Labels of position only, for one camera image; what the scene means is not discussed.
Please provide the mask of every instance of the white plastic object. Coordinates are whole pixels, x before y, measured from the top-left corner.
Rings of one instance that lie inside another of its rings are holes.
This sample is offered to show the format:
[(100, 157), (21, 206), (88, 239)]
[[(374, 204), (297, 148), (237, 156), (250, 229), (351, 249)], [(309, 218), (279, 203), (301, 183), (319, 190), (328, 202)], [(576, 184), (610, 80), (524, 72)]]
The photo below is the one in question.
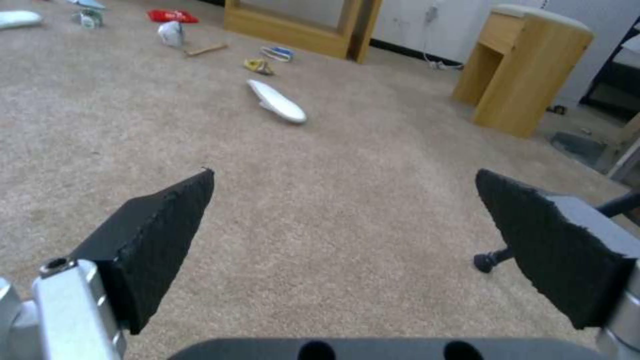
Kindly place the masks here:
[(184, 42), (184, 32), (182, 24), (177, 21), (165, 22), (158, 28), (158, 35), (162, 38), (164, 45), (180, 47)]
[(246, 83), (260, 99), (260, 106), (263, 108), (295, 124), (307, 121), (307, 115), (295, 102), (287, 99), (271, 86), (257, 80), (247, 80)]
[(26, 12), (24, 10), (0, 12), (0, 29), (37, 25), (41, 22), (42, 16), (35, 12)]

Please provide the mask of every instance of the black chair leg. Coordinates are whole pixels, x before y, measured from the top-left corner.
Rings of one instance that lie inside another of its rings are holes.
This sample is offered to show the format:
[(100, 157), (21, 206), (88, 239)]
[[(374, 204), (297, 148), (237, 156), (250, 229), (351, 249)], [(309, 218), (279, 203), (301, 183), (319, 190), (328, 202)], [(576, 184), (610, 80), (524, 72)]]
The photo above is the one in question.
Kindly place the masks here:
[(513, 252), (509, 248), (498, 251), (489, 252), (487, 254), (478, 254), (474, 256), (474, 266), (480, 272), (488, 274), (499, 263), (513, 258)]
[[(617, 199), (613, 199), (596, 208), (606, 217), (615, 217), (622, 213), (640, 207), (640, 192), (630, 192)], [(474, 266), (481, 272), (488, 274), (498, 266), (499, 263), (513, 258), (511, 249), (506, 248), (498, 251), (488, 252), (486, 254), (478, 254), (474, 256)]]

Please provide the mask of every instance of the screw hole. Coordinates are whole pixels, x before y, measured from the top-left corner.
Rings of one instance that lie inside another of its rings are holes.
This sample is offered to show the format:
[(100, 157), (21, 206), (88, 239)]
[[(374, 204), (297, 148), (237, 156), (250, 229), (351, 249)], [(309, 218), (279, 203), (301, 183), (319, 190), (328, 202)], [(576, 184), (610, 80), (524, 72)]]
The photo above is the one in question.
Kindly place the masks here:
[(298, 360), (335, 360), (335, 352), (327, 343), (311, 341), (300, 348)]
[(470, 343), (452, 341), (444, 347), (445, 360), (483, 360), (480, 352)]

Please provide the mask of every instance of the black baseboard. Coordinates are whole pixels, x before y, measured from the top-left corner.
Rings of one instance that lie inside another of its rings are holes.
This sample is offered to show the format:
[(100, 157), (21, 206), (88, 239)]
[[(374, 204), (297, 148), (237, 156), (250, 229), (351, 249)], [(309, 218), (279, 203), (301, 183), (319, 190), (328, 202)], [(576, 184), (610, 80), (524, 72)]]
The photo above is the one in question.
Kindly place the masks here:
[[(369, 42), (369, 45), (371, 45), (373, 47), (377, 47), (378, 49), (392, 51), (393, 53), (402, 54), (402, 55), (405, 55), (405, 56), (410, 56), (412, 58), (416, 58), (416, 59), (420, 59), (420, 60), (424, 60), (424, 56), (425, 56), (425, 54), (422, 54), (420, 51), (409, 49), (407, 47), (400, 46), (400, 45), (391, 44), (390, 42), (385, 42), (385, 41), (382, 41), (382, 40), (376, 40), (374, 38), (371, 39), (371, 42)], [(436, 55), (426, 54), (426, 57), (427, 57), (427, 59), (429, 59), (431, 61), (442, 61), (442, 63), (444, 65), (448, 65), (448, 66), (460, 66), (460, 65), (462, 65), (462, 63), (459, 63), (457, 61), (441, 58), (441, 57), (436, 56)]]

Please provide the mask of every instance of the black foam pad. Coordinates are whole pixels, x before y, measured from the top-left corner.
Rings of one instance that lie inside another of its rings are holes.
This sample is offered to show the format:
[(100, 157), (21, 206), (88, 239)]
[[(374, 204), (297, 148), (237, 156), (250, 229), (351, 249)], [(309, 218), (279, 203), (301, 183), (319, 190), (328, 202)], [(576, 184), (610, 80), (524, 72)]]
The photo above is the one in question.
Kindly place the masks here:
[(640, 241), (584, 201), (482, 169), (476, 186), (522, 273), (576, 329), (601, 327)]
[(140, 333), (187, 255), (213, 194), (204, 170), (160, 192), (128, 200), (71, 253), (97, 264), (116, 318)]

